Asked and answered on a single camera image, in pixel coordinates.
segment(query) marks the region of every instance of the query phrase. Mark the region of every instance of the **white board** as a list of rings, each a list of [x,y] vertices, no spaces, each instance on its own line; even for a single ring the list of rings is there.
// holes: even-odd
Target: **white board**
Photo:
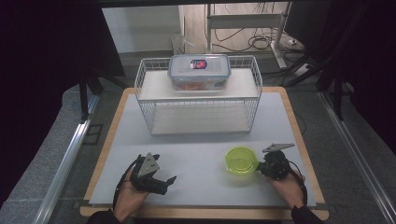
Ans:
[[[264,92],[251,133],[151,136],[140,107],[129,95],[120,118],[105,167],[93,191],[90,204],[112,204],[115,187],[125,169],[139,154],[160,154],[162,181],[177,175],[165,195],[150,194],[145,204],[212,206],[286,206],[259,172],[234,175],[226,170],[224,156],[237,146],[255,150],[260,161],[262,149],[272,143],[294,143],[284,149],[306,177],[308,205],[315,206],[301,155],[279,93]]]

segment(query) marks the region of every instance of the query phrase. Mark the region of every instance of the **white wall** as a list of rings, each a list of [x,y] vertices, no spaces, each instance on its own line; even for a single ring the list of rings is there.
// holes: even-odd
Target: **white wall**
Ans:
[[[178,6],[104,8],[118,53],[172,50],[171,36],[180,33]]]

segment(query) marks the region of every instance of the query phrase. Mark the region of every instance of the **wooden frame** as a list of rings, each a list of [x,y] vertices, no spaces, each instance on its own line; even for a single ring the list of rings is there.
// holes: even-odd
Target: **wooden frame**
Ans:
[[[301,157],[307,175],[312,186],[315,201],[317,204],[325,204],[323,195],[321,193],[317,177],[315,175],[314,169],[312,167],[311,160],[309,159],[308,152],[306,150],[303,137],[301,136],[300,129],[297,124],[297,120],[294,117],[293,110],[289,101],[289,97],[286,90],[281,87],[264,87],[263,92],[279,92],[285,106],[290,126],[292,128],[294,138],[296,139],[297,146],[300,150]],[[111,145],[114,140],[116,130],[119,126],[120,118],[123,113],[125,103],[130,94],[134,94],[134,88],[128,88],[124,91],[121,96],[119,106],[117,108],[114,119],[111,123],[110,129],[107,134],[105,144],[102,148],[102,152],[99,156],[98,162],[96,163],[95,170],[92,175],[91,182],[87,188],[84,200],[88,201],[93,193],[95,185],[103,171],[104,165],[106,163],[107,155],[111,149]],[[84,217],[89,217],[97,211],[106,211],[109,206],[81,206],[80,213]],[[313,213],[315,213],[320,219],[326,220],[329,217],[329,211],[327,209],[312,208]],[[134,217],[146,217],[146,218],[212,218],[212,219],[262,219],[262,220],[285,220],[291,219],[290,210],[286,207],[281,208],[271,208],[271,207],[219,207],[219,206],[143,206],[139,209]]]

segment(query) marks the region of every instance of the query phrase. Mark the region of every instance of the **container lid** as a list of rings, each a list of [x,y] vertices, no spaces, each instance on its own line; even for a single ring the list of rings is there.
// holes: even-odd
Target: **container lid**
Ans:
[[[168,76],[228,77],[230,61],[225,54],[182,54],[171,58]]]
[[[234,147],[225,155],[227,170],[237,175],[247,175],[259,165],[256,154],[248,147]]]

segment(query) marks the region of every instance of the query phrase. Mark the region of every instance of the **sleeve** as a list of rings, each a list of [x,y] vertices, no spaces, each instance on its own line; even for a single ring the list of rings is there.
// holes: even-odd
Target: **sleeve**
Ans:
[[[296,224],[324,224],[324,222],[306,206],[300,208],[294,206],[291,210],[291,217]]]
[[[120,224],[113,212],[108,211],[95,212],[87,221],[87,224]]]

